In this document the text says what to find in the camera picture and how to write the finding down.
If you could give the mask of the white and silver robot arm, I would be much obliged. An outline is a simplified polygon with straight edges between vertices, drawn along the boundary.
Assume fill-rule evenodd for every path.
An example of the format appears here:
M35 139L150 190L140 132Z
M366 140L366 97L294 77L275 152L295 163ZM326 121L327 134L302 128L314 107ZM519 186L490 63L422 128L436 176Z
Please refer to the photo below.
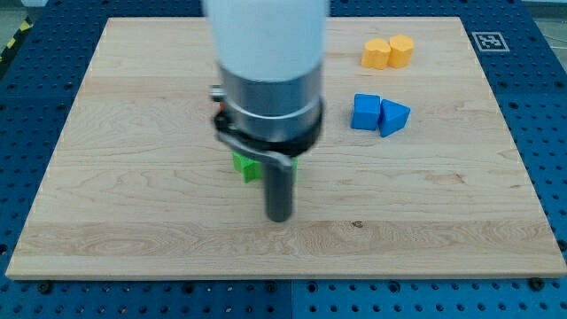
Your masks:
M204 0L222 80L214 125L232 147L296 157L323 115L327 0Z

